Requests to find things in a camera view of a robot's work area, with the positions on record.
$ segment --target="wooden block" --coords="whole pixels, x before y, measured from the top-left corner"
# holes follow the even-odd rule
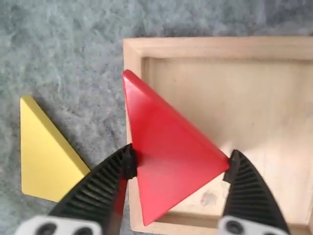
[[[22,192],[59,202],[89,169],[31,96],[20,106]]]
[[[125,39],[124,69],[226,155],[239,149],[249,157],[292,234],[313,234],[312,37]],[[132,179],[131,227],[169,235],[217,234],[228,187],[218,177],[145,227]]]

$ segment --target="triangle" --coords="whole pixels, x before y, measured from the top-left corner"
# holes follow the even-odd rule
[[[31,96],[20,106],[22,192],[59,202],[89,169]]]
[[[228,170],[228,157],[134,73],[123,82],[147,226]]]

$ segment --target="carpet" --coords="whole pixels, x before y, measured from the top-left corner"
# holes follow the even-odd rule
[[[126,143],[123,38],[251,35],[313,35],[313,0],[0,0],[0,234],[54,206],[21,193],[22,95],[92,168]]]

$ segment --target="wooden frame edge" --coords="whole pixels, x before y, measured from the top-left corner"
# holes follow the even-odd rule
[[[128,38],[124,39],[124,45],[131,47],[139,57],[208,57],[212,59],[258,60],[313,59],[313,37],[306,36]]]
[[[312,204],[311,217],[309,218],[309,228],[311,230],[311,234],[313,235],[313,204]]]

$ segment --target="wooden tray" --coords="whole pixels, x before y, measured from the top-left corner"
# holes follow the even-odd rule
[[[225,154],[235,148],[246,154],[292,234],[313,235],[313,37],[125,39],[124,68]],[[129,187],[133,230],[217,234],[228,191],[222,176],[147,227],[137,179]]]

